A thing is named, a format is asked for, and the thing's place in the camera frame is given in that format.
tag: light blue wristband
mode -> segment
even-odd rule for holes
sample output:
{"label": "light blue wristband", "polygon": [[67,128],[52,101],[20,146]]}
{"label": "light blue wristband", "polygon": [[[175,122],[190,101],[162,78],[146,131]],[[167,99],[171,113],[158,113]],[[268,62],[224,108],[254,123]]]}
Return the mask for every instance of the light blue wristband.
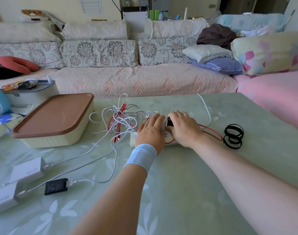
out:
{"label": "light blue wristband", "polygon": [[125,166],[128,164],[137,164],[142,166],[148,174],[156,156],[157,151],[153,146],[150,144],[141,144],[132,151]]}

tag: white pillow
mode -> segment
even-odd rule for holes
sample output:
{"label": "white pillow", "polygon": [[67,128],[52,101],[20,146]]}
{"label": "white pillow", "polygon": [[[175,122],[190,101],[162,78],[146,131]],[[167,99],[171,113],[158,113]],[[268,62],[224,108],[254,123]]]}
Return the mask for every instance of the white pillow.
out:
{"label": "white pillow", "polygon": [[52,21],[38,23],[0,22],[0,43],[61,42],[54,35],[58,28]]}
{"label": "white pillow", "polygon": [[209,27],[209,24],[203,18],[176,21],[153,21],[147,19],[144,33],[148,39],[174,38],[199,35],[206,27]]}
{"label": "white pillow", "polygon": [[64,40],[128,39],[130,30],[125,20],[67,23],[61,32]]}
{"label": "white pillow", "polygon": [[183,49],[182,53],[198,63],[205,63],[217,58],[233,58],[232,51],[212,44],[194,45]]}

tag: pink seat cushion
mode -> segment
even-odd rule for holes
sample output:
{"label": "pink seat cushion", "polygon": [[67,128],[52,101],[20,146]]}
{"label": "pink seat cushion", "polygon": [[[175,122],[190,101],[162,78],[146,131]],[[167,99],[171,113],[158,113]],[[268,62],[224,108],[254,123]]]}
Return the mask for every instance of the pink seat cushion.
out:
{"label": "pink seat cushion", "polygon": [[0,64],[5,68],[24,74],[40,70],[40,67],[33,62],[12,56],[1,56]]}
{"label": "pink seat cushion", "polygon": [[298,71],[233,77],[241,92],[298,130]]}

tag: brown lid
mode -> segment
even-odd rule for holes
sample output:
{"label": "brown lid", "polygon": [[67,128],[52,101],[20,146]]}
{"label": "brown lid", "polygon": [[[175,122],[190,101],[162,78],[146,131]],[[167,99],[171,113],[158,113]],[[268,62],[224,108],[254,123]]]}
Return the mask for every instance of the brown lid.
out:
{"label": "brown lid", "polygon": [[55,95],[28,114],[11,135],[38,138],[69,133],[79,125],[92,100],[92,93]]}

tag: glass tabletop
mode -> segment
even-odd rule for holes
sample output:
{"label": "glass tabletop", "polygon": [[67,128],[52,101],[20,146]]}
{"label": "glass tabletop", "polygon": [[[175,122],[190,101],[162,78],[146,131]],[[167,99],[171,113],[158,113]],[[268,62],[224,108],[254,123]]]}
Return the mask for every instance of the glass tabletop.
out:
{"label": "glass tabletop", "polygon": [[[298,187],[298,131],[281,121],[241,93],[202,95],[212,117],[211,128],[224,135],[227,125],[243,127],[243,146],[235,152],[250,162]],[[141,110],[167,115],[173,110],[186,111],[199,124],[208,125],[209,117],[198,95],[128,98]],[[95,99],[95,111],[118,104],[118,99]],[[101,121],[101,114],[95,120]],[[71,145],[31,149],[10,135],[0,138],[0,188],[7,183],[13,167],[42,156],[56,163],[87,152],[103,137],[103,123],[89,122],[81,139]],[[33,188],[57,174],[84,165],[111,151],[107,136],[92,152],[46,171],[45,177],[26,185]],[[117,146],[115,154],[68,173],[60,178],[89,179],[68,191],[44,196],[39,188],[19,204],[0,213],[0,235],[67,234],[110,185],[131,154],[129,135]],[[211,169],[191,149],[166,146],[148,174],[140,205],[139,235],[154,234],[256,234],[237,210]]]}

